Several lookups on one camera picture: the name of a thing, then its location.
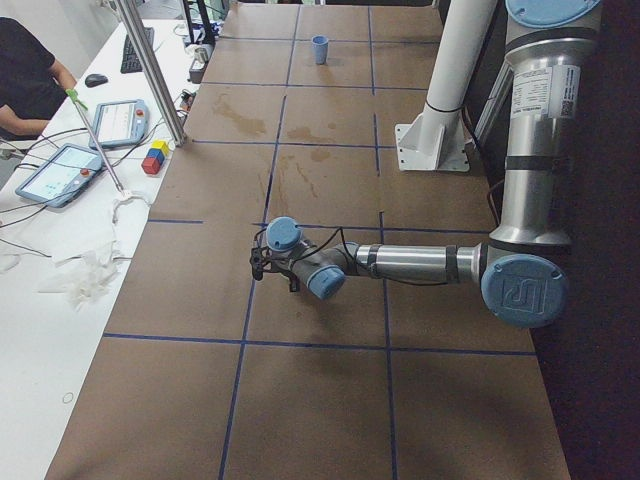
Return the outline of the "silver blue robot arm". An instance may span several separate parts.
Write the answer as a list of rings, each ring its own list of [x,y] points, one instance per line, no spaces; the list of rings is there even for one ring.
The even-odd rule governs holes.
[[[474,247],[360,245],[341,232],[324,245],[297,221],[272,220],[256,236],[255,279],[285,276],[291,291],[334,295],[349,276],[419,286],[473,282],[487,308],[521,328],[552,323],[569,289],[554,257],[567,252],[560,189],[571,163],[565,133],[576,113],[581,66],[596,45],[599,1],[509,1],[503,65],[478,122],[487,130],[511,102],[502,211],[487,242]]]

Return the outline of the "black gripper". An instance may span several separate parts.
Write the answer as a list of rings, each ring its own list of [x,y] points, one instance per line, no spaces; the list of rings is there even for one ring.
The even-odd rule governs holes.
[[[290,271],[288,268],[281,268],[281,274],[284,275],[289,280],[289,291],[291,293],[296,293],[300,291],[300,284],[298,277]]]

